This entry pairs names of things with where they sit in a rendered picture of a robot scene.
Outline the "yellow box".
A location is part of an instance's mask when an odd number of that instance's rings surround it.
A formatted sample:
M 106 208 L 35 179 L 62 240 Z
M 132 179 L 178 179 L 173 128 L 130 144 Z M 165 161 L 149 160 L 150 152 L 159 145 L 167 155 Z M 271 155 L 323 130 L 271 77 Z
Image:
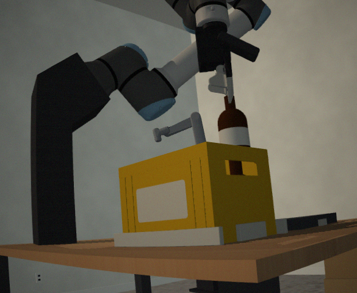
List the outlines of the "yellow box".
M 226 244 L 237 224 L 266 221 L 277 234 L 267 149 L 203 142 L 124 166 L 119 180 L 123 233 L 223 226 Z

